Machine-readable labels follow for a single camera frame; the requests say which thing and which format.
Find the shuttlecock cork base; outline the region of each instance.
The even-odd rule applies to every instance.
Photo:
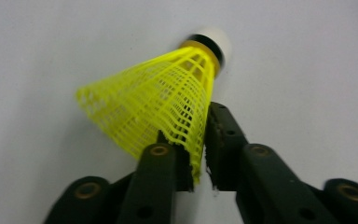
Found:
[[[79,88],[76,99],[136,159],[156,142],[158,131],[170,144],[184,146],[197,183],[213,80],[227,60],[227,46],[222,32],[204,29],[177,50]]]

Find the shuttlecock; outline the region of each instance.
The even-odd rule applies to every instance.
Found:
[[[229,55],[224,33],[202,29],[179,49],[106,77],[76,93],[88,117],[133,157],[162,131],[189,152],[199,181],[213,80]]]

